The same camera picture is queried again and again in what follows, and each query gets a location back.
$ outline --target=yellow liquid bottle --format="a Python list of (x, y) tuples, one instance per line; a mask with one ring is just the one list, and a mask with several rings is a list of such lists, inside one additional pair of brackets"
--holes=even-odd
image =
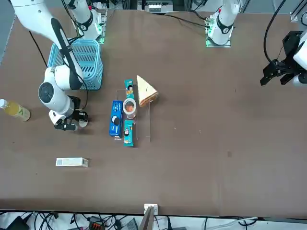
[(22, 121), (27, 121), (30, 118), (30, 111), (16, 102), (0, 99), (0, 108), (3, 109), (8, 115), (18, 117)]

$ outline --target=sandwich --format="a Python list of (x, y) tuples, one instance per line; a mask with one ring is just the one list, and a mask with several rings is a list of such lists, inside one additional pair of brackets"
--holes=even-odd
[(138, 80), (139, 105), (140, 107), (143, 107), (157, 98), (159, 93), (139, 75), (136, 75), (136, 77)]

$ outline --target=metal bracket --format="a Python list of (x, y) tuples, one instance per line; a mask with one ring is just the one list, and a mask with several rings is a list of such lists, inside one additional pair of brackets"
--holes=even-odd
[(154, 215), (158, 215), (158, 205), (157, 204), (144, 204), (144, 214), (146, 213), (149, 207), (154, 208)]
[(293, 17), (292, 12), (290, 12), (290, 19), (291, 19), (292, 23), (298, 22), (297, 15), (295, 17)]
[(144, 204), (144, 217), (139, 226), (139, 230), (152, 230), (154, 225), (154, 216), (158, 214), (157, 204)]

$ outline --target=blue plastic basket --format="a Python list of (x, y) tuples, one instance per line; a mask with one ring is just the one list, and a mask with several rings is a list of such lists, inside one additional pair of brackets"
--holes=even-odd
[[(100, 45), (94, 40), (77, 40), (72, 43), (72, 50), (82, 71), (88, 90), (99, 90), (102, 84), (103, 65), (100, 58)], [(64, 65), (58, 47), (51, 47), (48, 67)]]

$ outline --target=brown table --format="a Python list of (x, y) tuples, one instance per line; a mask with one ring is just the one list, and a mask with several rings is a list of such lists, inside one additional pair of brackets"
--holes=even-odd
[[(176, 15), (201, 23), (192, 13)], [(65, 12), (55, 16), (69, 34)], [(32, 118), (21, 123), (0, 113), (0, 207), (142, 213), (144, 203), (158, 203), (169, 215), (306, 217), (307, 90), (278, 79), (259, 83), (271, 16), (240, 14), (232, 48), (206, 48), (203, 28), (110, 12), (103, 87), (89, 93), (91, 122), (75, 133), (49, 121), (37, 96), (45, 67), (16, 20), (0, 92)], [(290, 30), (289, 16), (277, 16), (267, 41), (271, 58)], [(47, 59), (51, 42), (35, 38)], [(140, 137), (136, 148), (124, 148), (108, 135), (111, 105), (116, 89), (137, 74), (160, 99), (151, 106), (151, 142)], [(77, 95), (84, 100), (85, 92)], [(90, 168), (55, 167), (56, 157), (77, 156), (90, 158)]]

